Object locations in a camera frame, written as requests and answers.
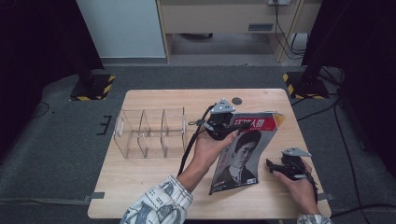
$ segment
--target clear acrylic organizer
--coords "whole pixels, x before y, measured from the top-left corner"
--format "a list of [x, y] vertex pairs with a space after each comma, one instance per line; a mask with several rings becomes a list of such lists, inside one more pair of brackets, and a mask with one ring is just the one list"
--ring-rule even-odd
[[186, 139], [184, 107], [122, 109], [113, 137], [125, 159], [181, 158]]

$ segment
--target electrical outlet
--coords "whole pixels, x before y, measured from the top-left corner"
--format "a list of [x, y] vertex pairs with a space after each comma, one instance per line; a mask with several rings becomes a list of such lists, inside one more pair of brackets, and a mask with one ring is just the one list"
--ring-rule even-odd
[[268, 5], [274, 6], [276, 2], [279, 6], [290, 5], [290, 0], [268, 0]]

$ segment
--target human arm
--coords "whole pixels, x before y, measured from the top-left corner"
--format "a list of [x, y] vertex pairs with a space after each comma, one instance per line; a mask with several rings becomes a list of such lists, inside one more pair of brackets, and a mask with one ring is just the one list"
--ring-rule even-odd
[[170, 175], [161, 185], [149, 189], [125, 212], [124, 223], [183, 223], [192, 202], [192, 191], [216, 161], [220, 152], [230, 145], [236, 132], [216, 141], [207, 132], [197, 136], [190, 164], [178, 177]]
[[[303, 160], [305, 169], [311, 173], [312, 168]], [[307, 178], [302, 178], [299, 180], [290, 180], [285, 175], [280, 172], [274, 171], [274, 176], [283, 183], [288, 189], [291, 198], [296, 202], [299, 207], [299, 211], [302, 214], [298, 218], [298, 223], [304, 221], [304, 223], [312, 224], [327, 224], [332, 223], [332, 221], [323, 216], [319, 209], [317, 202], [315, 200], [315, 193], [311, 183]]]

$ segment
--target printed shirt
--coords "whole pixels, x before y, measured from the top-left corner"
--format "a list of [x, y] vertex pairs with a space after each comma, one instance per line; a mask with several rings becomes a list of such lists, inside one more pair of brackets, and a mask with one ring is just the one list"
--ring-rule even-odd
[[[149, 189], [132, 204], [123, 215], [120, 224], [182, 224], [192, 199], [191, 193], [170, 175], [161, 185]], [[303, 215], [298, 218], [297, 223], [331, 224], [332, 222], [321, 215]]]

